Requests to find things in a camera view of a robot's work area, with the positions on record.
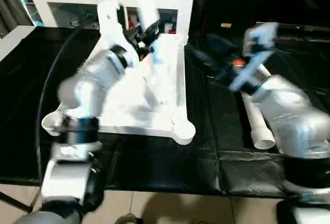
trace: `black cloth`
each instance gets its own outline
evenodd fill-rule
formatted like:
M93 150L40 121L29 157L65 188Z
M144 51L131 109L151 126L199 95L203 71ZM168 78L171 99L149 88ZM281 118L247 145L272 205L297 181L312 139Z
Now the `black cloth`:
M1 183L38 184L34 149L38 99L50 64L71 32L37 27L0 62ZM69 46L52 78L43 114L57 108L58 83L75 72L98 38L98 31L84 30ZM288 50L297 44L279 47ZM297 50L300 53L274 55L267 67L302 87L317 107L327 111L329 49L309 44L308 53ZM165 137L101 133L103 148L97 156L107 169L107 189L283 197L283 155L252 146L240 96L206 79L187 54L185 67L188 119L196 127L193 141L182 146ZM44 168L52 139L42 131Z

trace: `robotic arm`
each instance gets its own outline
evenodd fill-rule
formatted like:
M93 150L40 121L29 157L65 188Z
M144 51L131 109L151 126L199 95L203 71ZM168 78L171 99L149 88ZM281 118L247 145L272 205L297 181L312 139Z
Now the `robotic arm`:
M158 11L152 0L138 2L142 29L129 32L123 31L118 23L116 9L99 5L98 8L107 11L99 12L99 16L102 14L99 21L108 49L89 59L60 85L58 97L66 111L61 127L56 130L58 141L52 147L41 187L42 208L16 223L77 224L86 213L101 205L105 175L94 157L102 146L97 140L97 117L108 91L126 70L138 65L146 51L152 53L154 64L159 60ZM141 41L145 44L143 49L138 45Z
M276 145L285 155L287 199L277 206L279 224L329 223L330 117L314 108L307 95L283 77L262 74L261 64L274 53L276 29L276 23L249 29L242 55L228 41L212 36L206 38L207 51L191 45L187 49L209 77L233 92L251 95L268 121Z

